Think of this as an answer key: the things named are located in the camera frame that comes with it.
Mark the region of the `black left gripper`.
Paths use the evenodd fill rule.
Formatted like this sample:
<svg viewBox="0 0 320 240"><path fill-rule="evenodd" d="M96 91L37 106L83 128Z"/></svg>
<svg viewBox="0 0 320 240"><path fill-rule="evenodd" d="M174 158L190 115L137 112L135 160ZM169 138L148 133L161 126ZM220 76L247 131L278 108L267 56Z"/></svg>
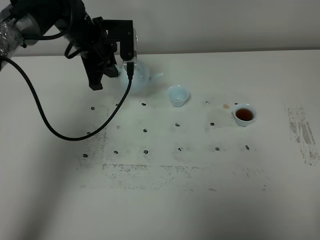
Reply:
<svg viewBox="0 0 320 240"><path fill-rule="evenodd" d="M80 28L78 45L82 49L81 60L88 78L88 85L93 91L102 90L103 75L109 78L119 76L116 68L117 62L114 50L117 44L109 40L106 29L103 27L104 19L89 17Z"/></svg>

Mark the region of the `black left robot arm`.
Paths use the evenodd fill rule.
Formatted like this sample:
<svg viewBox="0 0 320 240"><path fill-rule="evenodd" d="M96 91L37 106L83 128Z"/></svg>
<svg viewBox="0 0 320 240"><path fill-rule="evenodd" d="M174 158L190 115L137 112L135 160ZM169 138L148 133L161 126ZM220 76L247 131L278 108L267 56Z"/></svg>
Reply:
<svg viewBox="0 0 320 240"><path fill-rule="evenodd" d="M16 48L64 37L64 56L81 56L89 87L101 90L102 76L118 77L114 52L103 18L91 18L81 0L12 0L0 13L1 55L11 58Z"/></svg>

